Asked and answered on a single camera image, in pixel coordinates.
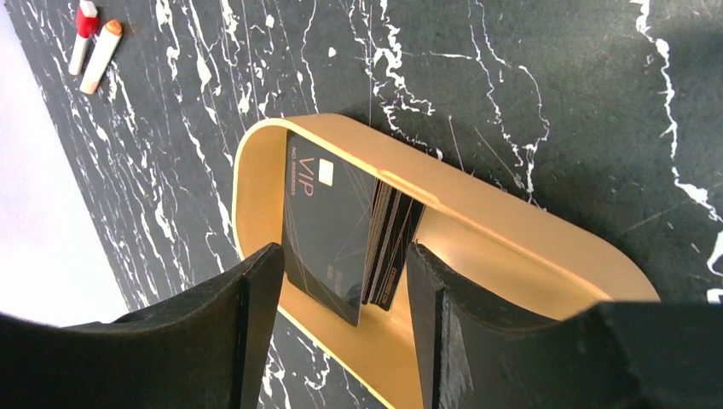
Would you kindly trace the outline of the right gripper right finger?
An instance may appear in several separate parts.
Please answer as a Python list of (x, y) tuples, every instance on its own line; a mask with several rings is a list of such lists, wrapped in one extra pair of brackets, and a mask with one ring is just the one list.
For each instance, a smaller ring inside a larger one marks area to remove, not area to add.
[(426, 408), (719, 408), (722, 307), (600, 302), (564, 320), (521, 308), (408, 247)]

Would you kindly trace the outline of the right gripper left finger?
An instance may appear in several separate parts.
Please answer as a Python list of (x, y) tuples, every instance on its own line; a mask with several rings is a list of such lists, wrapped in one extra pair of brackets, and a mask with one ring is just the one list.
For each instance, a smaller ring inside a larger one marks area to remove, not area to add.
[(254, 408), (284, 276), (271, 243), (110, 323), (1, 318), (4, 408)]

